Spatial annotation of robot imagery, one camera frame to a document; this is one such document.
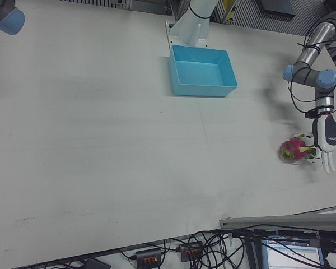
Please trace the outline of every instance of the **blue plastic bin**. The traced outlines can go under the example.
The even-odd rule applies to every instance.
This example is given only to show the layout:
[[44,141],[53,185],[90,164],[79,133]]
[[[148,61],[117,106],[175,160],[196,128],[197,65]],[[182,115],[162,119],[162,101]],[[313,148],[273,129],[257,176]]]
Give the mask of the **blue plastic bin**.
[[237,87],[225,50],[173,45],[169,68],[176,95],[224,97]]

